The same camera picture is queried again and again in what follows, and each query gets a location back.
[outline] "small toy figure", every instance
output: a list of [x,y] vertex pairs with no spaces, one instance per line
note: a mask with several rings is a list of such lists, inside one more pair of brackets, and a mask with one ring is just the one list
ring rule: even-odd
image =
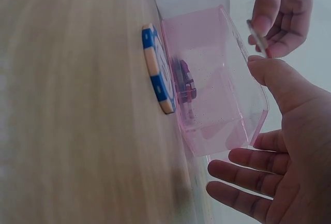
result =
[[192,100],[197,97],[197,89],[188,65],[183,59],[174,58],[173,71],[178,103],[187,105],[187,115],[190,119],[194,119]]

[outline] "transparent plastic box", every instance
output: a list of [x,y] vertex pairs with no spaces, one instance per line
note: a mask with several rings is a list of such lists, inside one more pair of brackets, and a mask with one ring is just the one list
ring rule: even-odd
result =
[[196,156],[253,145],[268,112],[223,7],[162,21],[184,140]]

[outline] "fingernail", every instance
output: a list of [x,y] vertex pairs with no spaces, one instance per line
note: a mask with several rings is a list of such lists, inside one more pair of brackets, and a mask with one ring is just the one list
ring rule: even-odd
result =
[[261,36],[266,36],[271,26],[271,19],[268,16],[257,16],[253,20],[254,30]]
[[254,61],[258,61],[258,60],[262,60],[263,57],[261,56],[257,56],[257,55],[252,55],[248,57],[248,62],[254,62]]

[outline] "finger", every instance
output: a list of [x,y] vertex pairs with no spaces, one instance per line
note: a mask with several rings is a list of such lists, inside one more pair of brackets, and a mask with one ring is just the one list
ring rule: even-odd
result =
[[306,36],[287,33],[281,39],[269,46],[270,52],[274,57],[284,57],[301,46],[306,40]]
[[215,200],[261,223],[266,222],[266,216],[272,203],[271,200],[245,193],[221,182],[209,182],[206,190]]
[[253,35],[248,36],[248,43],[251,45],[257,44],[257,41],[255,40]]
[[281,130],[259,134],[255,141],[254,148],[279,153],[288,152]]
[[271,39],[271,38],[274,37],[276,34],[278,34],[280,30],[281,30],[281,29],[280,29],[279,26],[274,25],[274,26],[270,29],[270,31],[268,32],[268,34],[265,36],[265,38],[266,38],[267,40]]
[[309,83],[280,59],[251,56],[248,61],[251,74],[260,84],[268,87],[283,115],[326,95],[326,91]]
[[265,36],[274,25],[280,3],[281,0],[255,0],[252,22],[258,34]]
[[278,175],[285,175],[291,164],[290,156],[287,153],[254,151],[243,148],[230,151],[229,160],[240,166]]
[[278,184],[283,179],[281,175],[251,170],[220,160],[210,162],[208,172],[225,182],[269,197],[275,196]]

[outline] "wooden surface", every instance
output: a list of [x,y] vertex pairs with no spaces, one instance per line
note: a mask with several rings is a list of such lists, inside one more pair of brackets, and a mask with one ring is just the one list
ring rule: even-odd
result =
[[2,224],[202,223],[149,22],[154,0],[0,0]]

